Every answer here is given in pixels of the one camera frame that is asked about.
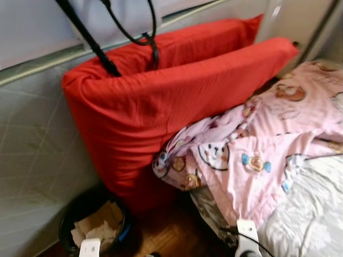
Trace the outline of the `white wardrobe door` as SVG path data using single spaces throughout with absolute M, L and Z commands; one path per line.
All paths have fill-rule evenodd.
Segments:
M 266 0 L 267 6 L 254 43 L 285 37 L 299 54 L 291 69 L 318 56 L 341 20 L 341 0 Z

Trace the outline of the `crumpled tan paper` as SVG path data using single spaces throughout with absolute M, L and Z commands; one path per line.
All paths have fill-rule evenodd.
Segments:
M 113 201 L 106 201 L 95 213 L 76 220 L 71 230 L 72 238 L 78 247 L 83 241 L 100 238 L 100 252 L 107 250 L 117 238 L 123 225 L 123 212 Z

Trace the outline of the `black round waste bin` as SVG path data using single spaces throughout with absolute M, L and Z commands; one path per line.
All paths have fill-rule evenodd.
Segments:
M 111 215 L 117 230 L 117 237 L 115 237 L 113 244 L 103 248 L 103 251 L 106 254 L 112 252 L 112 249 L 119 247 L 127 237 L 132 226 L 132 219 L 122 199 L 118 198 L 103 185 L 93 186 L 69 202 L 59 223 L 59 242 L 61 242 L 62 247 L 70 257 L 76 256 L 79 250 L 78 245 L 73 240 L 71 230 L 76 229 L 78 221 L 95 215 L 107 203 L 112 203 L 115 206 L 111 208 Z

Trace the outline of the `beige floral bed sheet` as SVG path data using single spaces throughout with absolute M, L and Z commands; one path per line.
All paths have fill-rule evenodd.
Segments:
M 343 257 L 343 156 L 315 157 L 257 231 L 262 257 Z

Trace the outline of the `black slanted pole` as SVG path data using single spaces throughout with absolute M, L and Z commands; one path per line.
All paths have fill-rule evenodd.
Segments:
M 55 0 L 58 6 L 62 9 L 62 12 L 69 18 L 73 26 L 83 37 L 84 41 L 91 48 L 93 53 L 100 60 L 103 68 L 110 74 L 115 77 L 120 77 L 120 71 L 117 70 L 117 66 L 106 56 L 105 52 L 101 49 L 100 45 L 96 42 L 95 39 L 91 36 L 91 33 L 86 29 L 83 22 L 79 19 L 77 13 L 73 9 L 71 3 L 68 0 Z

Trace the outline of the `pink cartoon print blanket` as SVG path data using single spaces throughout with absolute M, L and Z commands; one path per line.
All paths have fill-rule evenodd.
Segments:
M 302 63 L 245 103 L 179 130 L 152 171 L 183 191 L 208 188 L 230 225 L 262 225 L 304 161 L 343 152 L 342 75 L 323 59 Z

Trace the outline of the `red cushion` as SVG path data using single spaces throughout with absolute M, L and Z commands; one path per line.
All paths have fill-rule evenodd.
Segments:
M 298 56 L 285 37 L 255 42 L 261 19 L 222 19 L 161 34 L 157 67 L 152 49 L 128 44 L 107 53 L 118 77 L 96 58 L 64 74 L 62 90 L 96 171 L 133 215 L 176 196 L 151 169 L 168 140 L 245 102 Z

